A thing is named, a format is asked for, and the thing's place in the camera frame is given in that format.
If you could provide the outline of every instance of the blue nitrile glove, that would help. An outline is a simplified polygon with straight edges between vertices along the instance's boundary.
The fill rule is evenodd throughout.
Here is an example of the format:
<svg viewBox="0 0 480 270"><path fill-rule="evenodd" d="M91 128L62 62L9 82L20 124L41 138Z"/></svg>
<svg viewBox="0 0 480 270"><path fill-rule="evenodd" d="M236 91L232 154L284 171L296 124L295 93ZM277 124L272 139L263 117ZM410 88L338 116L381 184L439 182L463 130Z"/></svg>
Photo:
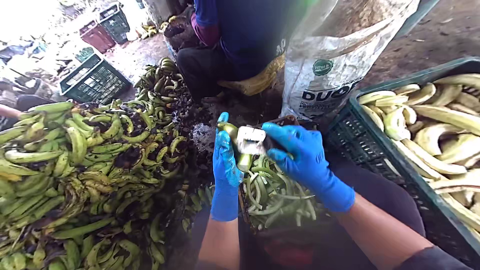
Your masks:
<svg viewBox="0 0 480 270"><path fill-rule="evenodd" d="M333 212L347 212L355 201L355 191L328 168L322 134L302 126L264 123L262 129L290 154L270 149L267 155L293 180L304 184Z"/></svg>
<svg viewBox="0 0 480 270"><path fill-rule="evenodd" d="M223 112L218 122L227 122L228 113ZM215 176L215 193L210 211L216 221L232 221L238 217L238 189L243 173L237 168L233 154L233 145L228 133L218 132L215 136L213 152L213 174Z"/></svg>

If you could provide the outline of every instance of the knee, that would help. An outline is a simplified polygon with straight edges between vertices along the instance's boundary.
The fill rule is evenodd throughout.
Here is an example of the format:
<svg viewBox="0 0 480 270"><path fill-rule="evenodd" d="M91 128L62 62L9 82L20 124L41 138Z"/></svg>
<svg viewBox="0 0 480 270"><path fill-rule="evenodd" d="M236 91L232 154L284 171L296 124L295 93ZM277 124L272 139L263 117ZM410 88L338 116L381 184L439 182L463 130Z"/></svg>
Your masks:
<svg viewBox="0 0 480 270"><path fill-rule="evenodd" d="M193 55L195 54L194 48L184 48L177 53L177 65L180 69L188 68L192 66Z"/></svg>

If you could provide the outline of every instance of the dark green crate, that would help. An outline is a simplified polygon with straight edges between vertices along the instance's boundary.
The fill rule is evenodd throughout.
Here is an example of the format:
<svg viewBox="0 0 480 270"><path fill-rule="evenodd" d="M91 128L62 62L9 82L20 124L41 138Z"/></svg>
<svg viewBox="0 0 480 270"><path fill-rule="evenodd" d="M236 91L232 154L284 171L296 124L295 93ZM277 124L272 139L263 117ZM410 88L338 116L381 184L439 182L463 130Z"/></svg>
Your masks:
<svg viewBox="0 0 480 270"><path fill-rule="evenodd" d="M417 83L424 85L438 78L480 73L480 58L462 58L426 69L401 79L381 83L352 96L329 125L324 138L328 149L393 181L415 199L425 224L427 238L441 249L473 269L480 269L480 243L413 169L390 139L375 125L357 102L357 97L380 90Z"/></svg>
<svg viewBox="0 0 480 270"><path fill-rule="evenodd" d="M123 44L128 41L127 32L130 32L130 25L118 3L100 12L98 23L105 28L112 39L118 44Z"/></svg>
<svg viewBox="0 0 480 270"><path fill-rule="evenodd" d="M91 55L60 82L60 95L78 102L107 104L131 83L98 55Z"/></svg>

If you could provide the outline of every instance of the forearm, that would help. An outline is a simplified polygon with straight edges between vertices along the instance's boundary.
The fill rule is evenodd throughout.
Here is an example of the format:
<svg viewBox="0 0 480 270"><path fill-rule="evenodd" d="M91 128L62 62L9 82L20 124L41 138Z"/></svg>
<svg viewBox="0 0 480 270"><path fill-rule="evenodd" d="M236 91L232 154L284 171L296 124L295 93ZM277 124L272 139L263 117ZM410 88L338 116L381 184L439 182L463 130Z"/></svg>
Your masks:
<svg viewBox="0 0 480 270"><path fill-rule="evenodd" d="M240 266L238 219L232 221L208 221L205 236L198 255L197 268L202 264L236 270Z"/></svg>
<svg viewBox="0 0 480 270"><path fill-rule="evenodd" d="M337 214L340 224L370 261L380 270L399 266L433 244L359 194L346 213Z"/></svg>
<svg viewBox="0 0 480 270"><path fill-rule="evenodd" d="M18 116L21 114L22 112L17 110L17 109L14 109L14 108L10 108L8 106L5 106L3 104L0 104L0 116L5 116L5 117L12 117L12 118L18 118Z"/></svg>

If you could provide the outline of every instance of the sleeve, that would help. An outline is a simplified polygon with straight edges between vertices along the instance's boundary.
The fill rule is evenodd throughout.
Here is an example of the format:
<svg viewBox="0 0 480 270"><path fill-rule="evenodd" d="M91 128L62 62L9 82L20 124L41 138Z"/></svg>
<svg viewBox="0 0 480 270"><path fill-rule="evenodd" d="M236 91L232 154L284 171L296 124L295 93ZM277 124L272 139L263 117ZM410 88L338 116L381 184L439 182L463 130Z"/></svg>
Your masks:
<svg viewBox="0 0 480 270"><path fill-rule="evenodd" d="M216 0L195 0L195 14L199 26L217 25Z"/></svg>
<svg viewBox="0 0 480 270"><path fill-rule="evenodd" d="M417 252L395 270L472 270L437 246Z"/></svg>
<svg viewBox="0 0 480 270"><path fill-rule="evenodd" d="M197 37L207 46L213 46L220 40L220 31L218 24L201 26L198 23L198 15L192 14L192 27Z"/></svg>

